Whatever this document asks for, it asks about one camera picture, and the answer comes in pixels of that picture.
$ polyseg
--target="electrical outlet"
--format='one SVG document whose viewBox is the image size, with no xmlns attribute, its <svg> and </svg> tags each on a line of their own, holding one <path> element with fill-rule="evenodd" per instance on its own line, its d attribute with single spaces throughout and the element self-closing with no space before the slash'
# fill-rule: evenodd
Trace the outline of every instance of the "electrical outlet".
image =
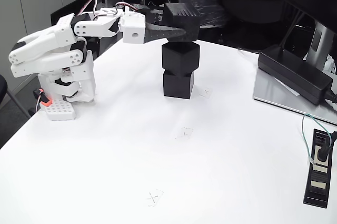
<svg viewBox="0 0 337 224">
<path fill-rule="evenodd" d="M 315 129 L 312 142 L 311 157 L 315 165 L 310 164 L 308 180 L 304 194 L 304 204 L 327 208 L 330 190 L 332 150 L 325 162 L 318 160 L 318 151 L 329 140 L 326 132 Z"/>
</svg>

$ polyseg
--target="black cube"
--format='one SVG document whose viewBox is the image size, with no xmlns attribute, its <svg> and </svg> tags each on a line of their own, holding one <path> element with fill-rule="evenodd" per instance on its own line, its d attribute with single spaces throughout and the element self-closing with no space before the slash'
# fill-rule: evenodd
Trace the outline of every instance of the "black cube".
<svg viewBox="0 0 337 224">
<path fill-rule="evenodd" d="M 162 22 L 165 26 L 186 30 L 183 36 L 168 38 L 170 42 L 190 42 L 198 39 L 200 15 L 192 4 L 165 3 Z"/>
<path fill-rule="evenodd" d="M 200 46 L 193 42 L 168 42 L 162 46 L 163 69 L 185 76 L 199 67 Z"/>
<path fill-rule="evenodd" d="M 163 75 L 164 96 L 173 98 L 190 99 L 193 85 L 194 72 L 185 76 L 176 76 L 170 71 L 165 70 Z"/>
</svg>

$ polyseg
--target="power adapter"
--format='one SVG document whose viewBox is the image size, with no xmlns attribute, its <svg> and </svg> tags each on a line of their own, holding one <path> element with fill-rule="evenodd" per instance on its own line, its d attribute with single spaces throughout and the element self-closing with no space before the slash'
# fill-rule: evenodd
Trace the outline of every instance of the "power adapter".
<svg viewBox="0 0 337 224">
<path fill-rule="evenodd" d="M 331 77 L 277 45 L 260 52 L 258 65 L 315 105 L 324 99 L 336 101 Z"/>
</svg>

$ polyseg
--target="office chair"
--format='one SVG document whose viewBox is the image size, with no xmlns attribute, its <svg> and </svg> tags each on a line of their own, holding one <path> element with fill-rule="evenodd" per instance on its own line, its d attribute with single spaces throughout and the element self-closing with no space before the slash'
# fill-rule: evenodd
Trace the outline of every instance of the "office chair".
<svg viewBox="0 0 337 224">
<path fill-rule="evenodd" d="M 3 101 L 6 93 L 8 96 L 13 100 L 13 102 L 19 107 L 19 109 L 26 115 L 27 118 L 30 118 L 31 116 L 29 113 L 24 109 L 22 104 L 19 102 L 19 100 L 15 97 L 15 95 L 9 90 L 6 80 L 2 75 L 0 75 L 0 104 Z"/>
</svg>

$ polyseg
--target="desk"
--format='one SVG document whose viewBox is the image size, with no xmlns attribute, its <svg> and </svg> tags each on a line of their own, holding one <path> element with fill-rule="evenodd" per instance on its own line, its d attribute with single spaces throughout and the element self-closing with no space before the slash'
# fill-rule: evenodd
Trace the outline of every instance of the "desk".
<svg viewBox="0 0 337 224">
<path fill-rule="evenodd" d="M 75 121 L 38 112 L 9 140 L 0 223 L 335 223 L 337 155 L 328 208 L 303 204 L 302 116 L 253 100 L 257 55 L 198 41 L 181 100 L 163 96 L 164 43 L 118 42 L 95 61 L 97 95 L 74 105 Z M 309 145 L 314 128 L 306 119 Z M 164 193 L 148 207 L 154 189 Z"/>
</svg>

